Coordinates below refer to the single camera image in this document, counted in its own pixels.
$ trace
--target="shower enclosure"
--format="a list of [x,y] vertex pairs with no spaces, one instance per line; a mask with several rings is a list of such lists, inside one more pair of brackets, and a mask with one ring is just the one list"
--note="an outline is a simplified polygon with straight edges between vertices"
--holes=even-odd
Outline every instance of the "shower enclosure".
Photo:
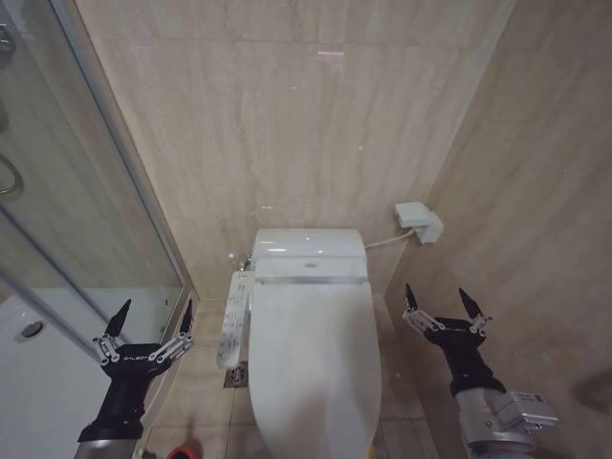
[[78,28],[72,1],[0,3],[0,449],[7,459],[72,457],[108,385],[91,338],[131,298],[122,339],[163,340],[190,291]]

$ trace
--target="toilet seat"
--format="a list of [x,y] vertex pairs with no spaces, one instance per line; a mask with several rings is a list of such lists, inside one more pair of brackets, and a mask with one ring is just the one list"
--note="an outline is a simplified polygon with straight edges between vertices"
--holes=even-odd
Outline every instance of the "toilet seat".
[[381,404],[369,283],[255,281],[251,301],[251,402],[274,457],[365,457]]

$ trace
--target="toilet tank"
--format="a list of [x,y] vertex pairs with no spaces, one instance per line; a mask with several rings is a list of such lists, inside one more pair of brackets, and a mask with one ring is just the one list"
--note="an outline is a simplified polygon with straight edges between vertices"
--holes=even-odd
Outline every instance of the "toilet tank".
[[251,265],[260,282],[367,281],[365,248],[355,229],[260,229]]

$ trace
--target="floor drain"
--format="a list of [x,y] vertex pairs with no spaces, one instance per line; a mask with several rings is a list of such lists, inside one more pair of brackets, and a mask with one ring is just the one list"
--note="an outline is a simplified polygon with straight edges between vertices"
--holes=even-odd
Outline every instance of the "floor drain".
[[249,386],[249,363],[241,361],[238,366],[226,371],[225,388]]
[[42,329],[45,328],[45,322],[42,320],[37,320],[36,322],[29,323],[26,325],[21,332],[19,332],[19,338],[21,341],[25,341],[26,339],[32,339],[35,336],[39,335],[42,332]]

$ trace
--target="marble wall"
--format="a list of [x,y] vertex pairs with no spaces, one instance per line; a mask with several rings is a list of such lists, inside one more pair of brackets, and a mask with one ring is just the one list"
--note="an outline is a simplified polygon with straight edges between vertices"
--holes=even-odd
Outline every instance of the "marble wall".
[[536,457],[612,457],[612,8],[519,0],[427,203],[445,232],[410,243],[386,301],[440,457],[462,457],[442,353],[400,321],[404,283],[434,315],[494,322],[482,353],[560,424]]
[[[514,0],[77,0],[202,298],[258,228],[399,234]],[[382,292],[401,250],[369,253]]]

